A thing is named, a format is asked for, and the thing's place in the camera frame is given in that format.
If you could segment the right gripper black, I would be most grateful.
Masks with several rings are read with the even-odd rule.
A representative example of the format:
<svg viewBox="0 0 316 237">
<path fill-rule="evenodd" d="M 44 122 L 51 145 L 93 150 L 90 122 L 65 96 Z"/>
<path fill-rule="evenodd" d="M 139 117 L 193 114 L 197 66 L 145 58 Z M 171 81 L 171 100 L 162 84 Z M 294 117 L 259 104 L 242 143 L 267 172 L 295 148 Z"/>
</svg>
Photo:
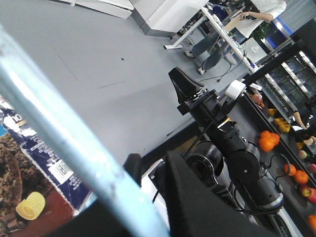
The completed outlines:
<svg viewBox="0 0 316 237">
<path fill-rule="evenodd" d="M 178 67 L 168 73 L 175 88 L 182 115 L 189 113 L 200 127 L 220 124 L 232 110 L 232 99 L 208 90 L 204 84 L 188 77 Z"/>
</svg>

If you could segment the black robot base head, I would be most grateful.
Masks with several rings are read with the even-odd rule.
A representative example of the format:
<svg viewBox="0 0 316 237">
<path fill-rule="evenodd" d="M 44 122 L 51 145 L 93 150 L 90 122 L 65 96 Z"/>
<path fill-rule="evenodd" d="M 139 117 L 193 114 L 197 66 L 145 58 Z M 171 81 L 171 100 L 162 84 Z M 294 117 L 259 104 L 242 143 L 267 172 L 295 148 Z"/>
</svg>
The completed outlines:
<svg viewBox="0 0 316 237">
<path fill-rule="evenodd" d="M 220 177 L 224 168 L 223 155 L 212 142 L 206 140 L 200 142 L 194 150 L 189 152 L 184 161 L 207 188 L 228 205 L 234 208 L 237 207 L 230 191 L 232 183 L 227 185 Z M 165 163 L 166 158 L 159 159 L 143 175 L 144 177 L 147 176 L 156 188 L 156 191 L 153 192 L 152 202 L 158 199 L 165 203 Z"/>
</svg>

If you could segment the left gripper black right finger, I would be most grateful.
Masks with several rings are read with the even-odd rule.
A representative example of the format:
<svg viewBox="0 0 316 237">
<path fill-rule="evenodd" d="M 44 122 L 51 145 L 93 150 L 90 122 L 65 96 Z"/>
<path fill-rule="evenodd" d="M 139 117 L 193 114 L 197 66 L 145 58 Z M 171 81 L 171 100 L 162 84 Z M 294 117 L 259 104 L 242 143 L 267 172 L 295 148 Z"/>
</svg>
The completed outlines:
<svg viewBox="0 0 316 237">
<path fill-rule="evenodd" d="M 175 151 L 165 160 L 165 201 L 173 237 L 275 237 L 221 201 Z"/>
</svg>

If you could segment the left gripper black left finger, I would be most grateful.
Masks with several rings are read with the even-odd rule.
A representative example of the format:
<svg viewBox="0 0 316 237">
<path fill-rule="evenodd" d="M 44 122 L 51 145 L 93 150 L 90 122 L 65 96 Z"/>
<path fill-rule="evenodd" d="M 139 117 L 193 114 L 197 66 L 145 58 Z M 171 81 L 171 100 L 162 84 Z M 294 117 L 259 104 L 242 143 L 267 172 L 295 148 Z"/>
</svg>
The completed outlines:
<svg viewBox="0 0 316 237">
<path fill-rule="evenodd" d="M 139 154 L 129 154 L 124 165 L 125 171 L 133 178 L 133 180 L 141 186 L 142 178 L 142 159 Z"/>
</svg>

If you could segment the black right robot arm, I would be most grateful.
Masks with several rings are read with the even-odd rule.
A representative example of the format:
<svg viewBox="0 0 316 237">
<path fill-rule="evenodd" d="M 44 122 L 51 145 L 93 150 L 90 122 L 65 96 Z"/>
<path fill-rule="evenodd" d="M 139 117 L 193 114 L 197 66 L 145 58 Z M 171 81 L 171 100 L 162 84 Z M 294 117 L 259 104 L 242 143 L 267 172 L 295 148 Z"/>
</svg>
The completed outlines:
<svg viewBox="0 0 316 237">
<path fill-rule="evenodd" d="M 246 190 L 253 205 L 264 213 L 273 213 L 283 205 L 283 193 L 260 164 L 256 145 L 247 141 L 228 114 L 243 96 L 246 84 L 234 80 L 223 96 L 188 77 L 178 67 L 168 73 L 178 98 L 178 110 L 189 113 L 204 129 L 210 141 L 226 160 L 230 179 L 236 188 Z"/>
</svg>

